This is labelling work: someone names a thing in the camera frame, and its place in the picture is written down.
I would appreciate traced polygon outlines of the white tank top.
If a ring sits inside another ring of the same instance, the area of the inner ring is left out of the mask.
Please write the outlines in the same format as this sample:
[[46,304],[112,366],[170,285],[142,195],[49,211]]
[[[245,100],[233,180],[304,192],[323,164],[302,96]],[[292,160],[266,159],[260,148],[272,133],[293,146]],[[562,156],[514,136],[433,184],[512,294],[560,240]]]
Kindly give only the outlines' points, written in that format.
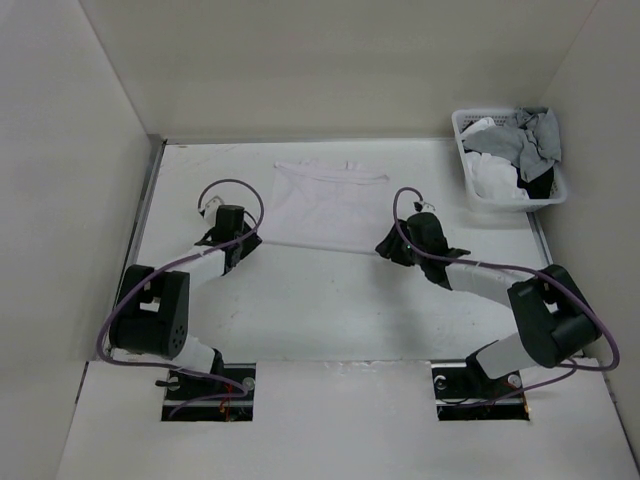
[[372,254],[389,231],[389,176],[347,161],[274,164],[259,234],[273,245]]

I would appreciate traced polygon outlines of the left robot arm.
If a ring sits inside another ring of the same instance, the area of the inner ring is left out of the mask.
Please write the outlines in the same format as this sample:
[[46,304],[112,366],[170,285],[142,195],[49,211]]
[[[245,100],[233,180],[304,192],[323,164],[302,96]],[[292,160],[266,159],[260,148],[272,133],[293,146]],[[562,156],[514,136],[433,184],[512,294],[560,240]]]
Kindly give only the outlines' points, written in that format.
[[116,354],[139,355],[143,366],[190,375],[190,386],[202,398],[219,395],[225,377],[222,354],[190,333],[190,297],[261,245],[262,220],[242,206],[222,205],[213,226],[186,254],[161,267],[128,267],[99,345]]

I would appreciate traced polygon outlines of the metal left table rail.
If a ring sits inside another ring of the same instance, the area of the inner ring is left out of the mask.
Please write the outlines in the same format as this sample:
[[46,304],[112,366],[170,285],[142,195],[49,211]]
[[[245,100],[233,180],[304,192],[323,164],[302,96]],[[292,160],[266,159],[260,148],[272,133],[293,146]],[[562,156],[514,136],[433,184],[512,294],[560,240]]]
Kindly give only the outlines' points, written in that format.
[[105,342],[112,319],[112,312],[118,305],[119,290],[125,270],[137,258],[142,232],[148,216],[149,205],[159,165],[162,159],[166,139],[159,134],[145,136],[143,156],[128,165],[123,172],[126,178],[118,182],[115,198],[124,208],[124,233],[119,237],[121,248],[116,263],[116,277],[111,282],[107,316],[103,320],[95,341],[95,359],[106,360]]

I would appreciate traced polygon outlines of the white garment in basket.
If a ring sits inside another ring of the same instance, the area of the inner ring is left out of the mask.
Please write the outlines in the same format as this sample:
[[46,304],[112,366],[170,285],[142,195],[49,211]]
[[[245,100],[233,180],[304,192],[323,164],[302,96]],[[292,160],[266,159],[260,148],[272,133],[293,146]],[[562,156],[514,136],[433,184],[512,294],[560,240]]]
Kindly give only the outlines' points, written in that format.
[[497,126],[491,117],[484,117],[469,125],[461,134],[462,140],[484,130],[481,151],[464,148],[465,161],[475,193],[487,200],[528,200],[526,193],[517,188],[516,164],[523,150],[522,136],[512,129]]

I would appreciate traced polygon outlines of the black garment in basket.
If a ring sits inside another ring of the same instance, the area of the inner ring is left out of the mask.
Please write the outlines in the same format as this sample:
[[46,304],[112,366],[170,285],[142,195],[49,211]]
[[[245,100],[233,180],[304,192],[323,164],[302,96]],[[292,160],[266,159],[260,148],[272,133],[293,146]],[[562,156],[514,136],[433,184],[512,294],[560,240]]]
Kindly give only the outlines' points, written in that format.
[[523,190],[532,200],[546,200],[551,195],[551,189],[555,179],[554,168],[550,168],[531,182],[521,178],[521,171],[516,169],[517,188]]

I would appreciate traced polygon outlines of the grey tank top in basket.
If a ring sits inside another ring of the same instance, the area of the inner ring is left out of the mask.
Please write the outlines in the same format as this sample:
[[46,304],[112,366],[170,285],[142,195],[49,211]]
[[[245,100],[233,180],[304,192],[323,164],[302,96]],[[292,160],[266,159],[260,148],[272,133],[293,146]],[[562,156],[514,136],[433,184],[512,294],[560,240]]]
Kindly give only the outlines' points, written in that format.
[[562,160],[559,123],[547,107],[518,107],[502,125],[469,133],[462,145],[466,150],[510,161],[526,183]]

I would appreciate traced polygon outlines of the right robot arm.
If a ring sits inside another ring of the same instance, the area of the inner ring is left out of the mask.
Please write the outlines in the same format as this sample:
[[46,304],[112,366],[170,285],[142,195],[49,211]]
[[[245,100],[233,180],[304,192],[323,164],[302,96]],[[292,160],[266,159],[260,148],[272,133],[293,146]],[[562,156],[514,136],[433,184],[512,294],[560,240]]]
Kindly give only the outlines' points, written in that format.
[[535,366],[555,368],[601,337],[601,330],[581,306],[569,273],[551,265],[531,273],[482,267],[468,250],[451,247],[436,215],[416,213],[394,225],[375,247],[393,263],[417,265],[431,283],[467,292],[509,308],[516,332],[489,343],[465,359],[464,384],[483,396],[500,378]]

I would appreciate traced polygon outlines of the white plastic laundry basket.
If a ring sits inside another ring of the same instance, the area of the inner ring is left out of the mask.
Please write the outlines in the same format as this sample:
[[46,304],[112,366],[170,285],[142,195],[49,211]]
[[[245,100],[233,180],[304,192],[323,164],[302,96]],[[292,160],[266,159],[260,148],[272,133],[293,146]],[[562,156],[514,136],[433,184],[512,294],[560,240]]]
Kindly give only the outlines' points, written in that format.
[[459,109],[451,122],[473,210],[527,213],[567,200],[559,123],[552,110]]

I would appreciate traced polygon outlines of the white front cover board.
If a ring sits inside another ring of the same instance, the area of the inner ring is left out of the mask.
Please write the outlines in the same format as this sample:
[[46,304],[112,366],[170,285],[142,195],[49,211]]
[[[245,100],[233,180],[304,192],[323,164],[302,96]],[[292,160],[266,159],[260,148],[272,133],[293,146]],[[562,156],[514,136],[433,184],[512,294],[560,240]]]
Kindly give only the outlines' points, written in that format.
[[604,381],[526,421],[441,421],[424,362],[262,362],[249,422],[164,422],[158,369],[89,366],[61,479],[634,479]]

